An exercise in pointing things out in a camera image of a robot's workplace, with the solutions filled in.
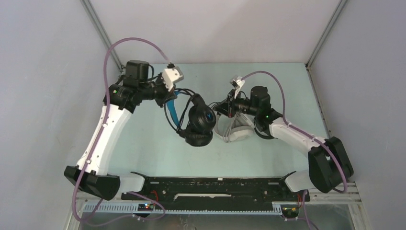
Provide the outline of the black blue headphones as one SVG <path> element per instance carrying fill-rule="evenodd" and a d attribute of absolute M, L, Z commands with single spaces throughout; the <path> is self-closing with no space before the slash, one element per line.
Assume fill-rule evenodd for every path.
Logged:
<path fill-rule="evenodd" d="M 188 95 L 189 99 L 180 117 L 177 115 L 173 99 L 164 105 L 168 123 L 189 145 L 194 147 L 208 145 L 213 139 L 213 128 L 216 124 L 214 111 L 200 94 L 190 89 L 176 89 L 174 95 L 179 94 Z"/>

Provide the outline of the white headphones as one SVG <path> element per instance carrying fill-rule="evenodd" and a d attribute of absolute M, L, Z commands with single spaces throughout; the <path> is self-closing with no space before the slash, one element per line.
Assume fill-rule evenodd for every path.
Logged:
<path fill-rule="evenodd" d="M 255 125 L 253 121 L 246 115 L 237 113 L 230 121 L 224 132 L 218 128 L 219 121 L 222 115 L 216 114 L 216 124 L 214 134 L 223 140 L 225 143 L 242 141 L 254 134 Z"/>

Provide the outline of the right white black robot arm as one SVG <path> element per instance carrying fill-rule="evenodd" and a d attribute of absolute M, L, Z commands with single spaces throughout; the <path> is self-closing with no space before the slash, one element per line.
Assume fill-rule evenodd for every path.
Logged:
<path fill-rule="evenodd" d="M 308 189 L 328 193 L 340 184 L 345 185 L 354 174 L 342 141 L 337 137 L 310 135 L 289 123 L 272 107 L 267 87 L 253 87 L 249 98 L 242 98 L 236 90 L 231 90 L 214 106 L 214 111 L 228 118 L 237 114 L 251 115 L 259 137 L 281 140 L 307 157 L 308 170 L 291 172 L 281 179 L 278 193 L 284 200 L 291 200 L 299 191 Z"/>

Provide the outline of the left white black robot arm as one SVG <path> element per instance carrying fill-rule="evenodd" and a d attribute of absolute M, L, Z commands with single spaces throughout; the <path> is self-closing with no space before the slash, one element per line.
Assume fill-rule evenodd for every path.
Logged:
<path fill-rule="evenodd" d="M 112 175 L 108 172 L 113 150 L 127 121 L 143 101 L 154 100 L 163 107 L 175 99 L 175 83 L 183 79 L 181 70 L 170 63 L 157 76 L 149 78 L 153 67 L 146 61 L 130 60 L 121 79 L 109 86 L 103 99 L 97 128 L 81 158 L 74 166 L 67 166 L 64 176 L 82 191 L 104 200 L 118 194 L 133 192 L 139 199 L 151 195 L 151 186 L 144 176 L 131 172 Z"/>

